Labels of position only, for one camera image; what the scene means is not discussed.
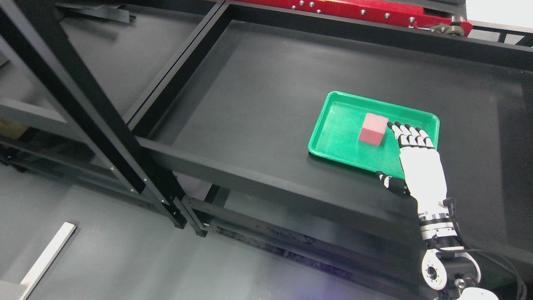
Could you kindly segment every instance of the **red cube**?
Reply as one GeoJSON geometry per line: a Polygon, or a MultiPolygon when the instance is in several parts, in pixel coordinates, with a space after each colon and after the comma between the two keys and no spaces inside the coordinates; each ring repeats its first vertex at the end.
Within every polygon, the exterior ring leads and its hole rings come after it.
{"type": "Polygon", "coordinates": [[[359,135],[359,140],[379,146],[385,135],[388,121],[389,118],[384,116],[367,113],[361,129],[361,134],[359,135]]]}

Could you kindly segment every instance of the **green tray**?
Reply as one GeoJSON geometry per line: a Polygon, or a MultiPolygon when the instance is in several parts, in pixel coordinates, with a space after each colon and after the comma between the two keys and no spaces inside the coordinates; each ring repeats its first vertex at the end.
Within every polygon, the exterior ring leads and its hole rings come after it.
{"type": "Polygon", "coordinates": [[[371,172],[383,171],[404,178],[400,165],[400,149],[393,132],[387,128],[379,146],[359,141],[359,133],[367,113],[408,123],[424,129],[435,148],[438,145],[440,121],[437,116],[420,110],[333,91],[328,94],[313,135],[309,152],[316,156],[345,163],[371,172]]]}

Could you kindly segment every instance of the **black cable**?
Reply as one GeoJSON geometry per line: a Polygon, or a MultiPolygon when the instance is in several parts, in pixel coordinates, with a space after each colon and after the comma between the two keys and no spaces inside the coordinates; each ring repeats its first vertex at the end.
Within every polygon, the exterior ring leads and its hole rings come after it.
{"type": "Polygon", "coordinates": [[[526,299],[526,296],[527,296],[527,287],[526,287],[526,284],[523,282],[522,278],[520,277],[520,274],[518,273],[518,271],[516,270],[516,268],[514,267],[513,263],[511,263],[511,261],[509,261],[507,258],[505,258],[504,256],[498,254],[498,253],[495,253],[495,252],[492,252],[492,251],[489,251],[489,250],[482,250],[482,249],[458,249],[458,250],[444,250],[442,248],[440,248],[439,246],[437,246],[437,244],[435,243],[435,240],[436,240],[437,236],[434,235],[433,238],[431,239],[431,243],[433,244],[433,246],[435,247],[435,249],[439,250],[440,252],[447,252],[447,253],[465,253],[465,252],[476,252],[478,254],[483,254],[483,253],[489,253],[489,254],[492,254],[492,255],[495,255],[497,256],[498,258],[500,258],[501,260],[505,261],[509,266],[511,266],[511,269],[508,268],[507,266],[505,266],[504,264],[500,263],[499,261],[489,257],[489,256],[486,256],[484,255],[485,258],[487,258],[488,260],[490,260],[491,262],[495,263],[496,265],[498,265],[499,267],[501,267],[502,269],[508,271],[511,275],[513,275],[516,279],[516,285],[517,285],[517,291],[516,291],[516,300],[524,300],[526,299]]]}
{"type": "MultiPolygon", "coordinates": [[[[451,206],[449,207],[449,210],[452,211],[453,209],[454,209],[453,204],[451,204],[451,206]]],[[[461,229],[459,228],[459,224],[457,224],[457,220],[455,218],[455,213],[450,212],[450,219],[451,219],[452,224],[454,225],[455,232],[457,233],[457,237],[458,237],[460,243],[463,245],[464,248],[472,249],[461,238],[462,237],[461,229]]],[[[516,268],[514,267],[514,265],[507,258],[503,257],[502,255],[500,255],[498,253],[487,251],[487,250],[483,250],[483,252],[481,252],[481,251],[476,251],[476,252],[477,252],[477,254],[479,256],[485,258],[486,260],[494,263],[495,265],[499,266],[500,268],[506,270],[508,273],[512,274],[515,277],[515,279],[516,279],[516,285],[517,285],[517,287],[516,287],[516,299],[517,300],[526,299],[526,297],[527,297],[527,286],[523,282],[523,280],[520,278],[520,275],[519,275],[518,271],[516,270],[516,268]],[[490,253],[490,254],[493,254],[493,255],[497,255],[498,257],[503,258],[513,268],[513,270],[508,268],[506,265],[500,263],[499,261],[495,260],[494,258],[484,254],[484,252],[487,252],[487,253],[490,253]]]]}
{"type": "Polygon", "coordinates": [[[442,251],[442,252],[454,252],[454,253],[476,252],[479,256],[487,259],[488,261],[496,264],[497,266],[501,267],[502,269],[512,274],[516,279],[516,300],[525,300],[527,297],[527,287],[526,287],[526,284],[523,282],[522,278],[520,277],[520,274],[516,270],[516,267],[513,265],[513,263],[511,263],[510,260],[508,260],[507,258],[505,258],[504,256],[498,253],[488,251],[488,250],[482,250],[482,249],[472,249],[468,247],[468,245],[462,239],[461,229],[459,228],[459,224],[457,223],[457,219],[455,218],[454,198],[445,199],[443,201],[443,204],[448,208],[449,217],[455,228],[455,232],[457,233],[457,238],[459,239],[460,243],[463,245],[465,249],[464,250],[442,250],[439,246],[435,244],[435,240],[434,240],[435,236],[431,239],[431,243],[433,244],[433,246],[437,250],[442,251]],[[485,255],[485,253],[496,255],[498,258],[505,261],[511,267],[511,269],[505,266],[504,264],[502,264],[501,262],[493,259],[492,257],[485,255]]]}

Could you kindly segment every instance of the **metal beam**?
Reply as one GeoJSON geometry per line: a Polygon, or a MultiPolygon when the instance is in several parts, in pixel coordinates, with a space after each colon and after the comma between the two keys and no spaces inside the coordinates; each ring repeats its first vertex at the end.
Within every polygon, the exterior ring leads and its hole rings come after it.
{"type": "Polygon", "coordinates": [[[53,2],[0,4],[3,52],[41,82],[55,109],[132,192],[143,193],[176,227],[187,214],[185,193],[172,172],[156,165],[74,50],[52,14],[53,2]]]}

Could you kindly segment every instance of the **gray floor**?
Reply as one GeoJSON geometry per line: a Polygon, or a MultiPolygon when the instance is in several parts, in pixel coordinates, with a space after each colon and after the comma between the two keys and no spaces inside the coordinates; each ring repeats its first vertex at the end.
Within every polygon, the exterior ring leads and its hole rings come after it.
{"type": "Polygon", "coordinates": [[[106,195],[0,167],[0,279],[20,282],[65,221],[78,229],[29,299],[391,299],[106,195]]]}

